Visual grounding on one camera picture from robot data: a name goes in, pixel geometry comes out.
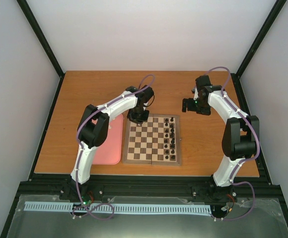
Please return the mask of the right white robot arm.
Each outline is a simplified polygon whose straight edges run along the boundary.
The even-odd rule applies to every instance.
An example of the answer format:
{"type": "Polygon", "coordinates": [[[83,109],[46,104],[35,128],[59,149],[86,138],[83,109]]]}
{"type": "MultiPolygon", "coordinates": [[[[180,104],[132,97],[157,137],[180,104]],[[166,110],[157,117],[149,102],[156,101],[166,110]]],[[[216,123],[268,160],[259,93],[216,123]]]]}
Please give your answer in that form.
{"type": "Polygon", "coordinates": [[[259,119],[242,111],[222,86],[211,84],[209,76],[202,75],[195,83],[193,98],[182,100],[182,111],[209,116],[214,109],[225,123],[221,142],[224,156],[213,181],[217,187],[227,187],[241,166],[260,154],[259,119]]]}

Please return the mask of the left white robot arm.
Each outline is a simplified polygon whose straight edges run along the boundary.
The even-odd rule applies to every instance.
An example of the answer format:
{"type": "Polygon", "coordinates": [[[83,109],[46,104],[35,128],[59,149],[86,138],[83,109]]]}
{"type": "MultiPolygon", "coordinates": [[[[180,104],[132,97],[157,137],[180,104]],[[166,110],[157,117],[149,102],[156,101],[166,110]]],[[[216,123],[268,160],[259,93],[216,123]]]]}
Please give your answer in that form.
{"type": "Polygon", "coordinates": [[[105,142],[109,123],[125,111],[127,118],[134,123],[142,124],[148,120],[146,109],[153,89],[146,85],[142,89],[128,87],[120,96],[99,106],[88,105],[77,128],[76,140],[78,154],[71,178],[76,183],[71,187],[71,194],[76,199],[84,199],[88,195],[86,183],[90,178],[90,169],[97,149],[105,142]]]}

